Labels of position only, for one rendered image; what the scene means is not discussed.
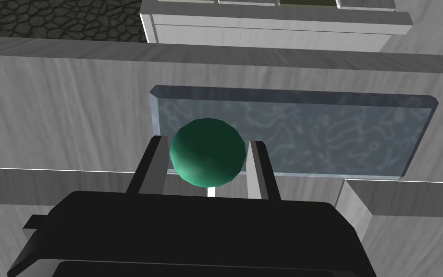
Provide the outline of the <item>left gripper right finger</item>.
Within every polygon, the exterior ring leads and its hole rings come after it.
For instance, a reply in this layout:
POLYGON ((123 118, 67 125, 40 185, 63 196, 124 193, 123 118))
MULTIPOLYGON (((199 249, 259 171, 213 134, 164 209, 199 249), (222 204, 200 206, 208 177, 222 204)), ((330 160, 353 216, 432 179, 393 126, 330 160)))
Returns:
POLYGON ((246 183, 249 199, 280 200, 281 196, 263 141, 249 142, 246 158, 246 183))

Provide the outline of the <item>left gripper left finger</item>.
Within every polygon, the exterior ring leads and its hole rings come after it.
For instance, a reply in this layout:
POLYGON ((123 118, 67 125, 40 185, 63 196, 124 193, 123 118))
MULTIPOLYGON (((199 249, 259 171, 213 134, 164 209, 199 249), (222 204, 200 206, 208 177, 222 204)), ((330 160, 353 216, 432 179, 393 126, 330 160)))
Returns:
POLYGON ((149 140, 137 170, 127 187, 126 193, 162 194, 169 159, 167 137, 153 136, 151 140, 149 140))

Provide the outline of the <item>green ball knob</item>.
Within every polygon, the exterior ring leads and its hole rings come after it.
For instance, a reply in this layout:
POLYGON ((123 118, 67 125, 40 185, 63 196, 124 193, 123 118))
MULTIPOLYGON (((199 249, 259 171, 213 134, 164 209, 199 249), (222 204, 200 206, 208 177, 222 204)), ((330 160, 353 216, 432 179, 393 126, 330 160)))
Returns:
POLYGON ((201 118, 177 131, 169 155, 182 180, 209 189, 225 185, 240 173, 246 147, 233 126, 223 120, 201 118))

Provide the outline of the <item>blue-grey glass door panel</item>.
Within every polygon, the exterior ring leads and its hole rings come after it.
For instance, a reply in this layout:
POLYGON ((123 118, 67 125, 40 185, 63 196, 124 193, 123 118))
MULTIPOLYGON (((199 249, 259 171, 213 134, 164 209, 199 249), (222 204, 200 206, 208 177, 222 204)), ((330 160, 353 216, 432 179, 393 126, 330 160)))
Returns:
POLYGON ((402 178, 438 106, 430 95, 156 85, 153 132, 215 118, 263 141, 280 176, 402 178))

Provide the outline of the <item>grey wooden cabinet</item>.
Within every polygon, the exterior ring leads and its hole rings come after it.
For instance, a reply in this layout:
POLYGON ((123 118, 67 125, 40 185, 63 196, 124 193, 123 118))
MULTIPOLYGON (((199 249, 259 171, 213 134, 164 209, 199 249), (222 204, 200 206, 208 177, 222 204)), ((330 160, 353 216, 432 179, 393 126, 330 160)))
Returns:
POLYGON ((271 0, 143 0, 148 43, 380 52, 410 15, 372 8, 285 6, 271 0))

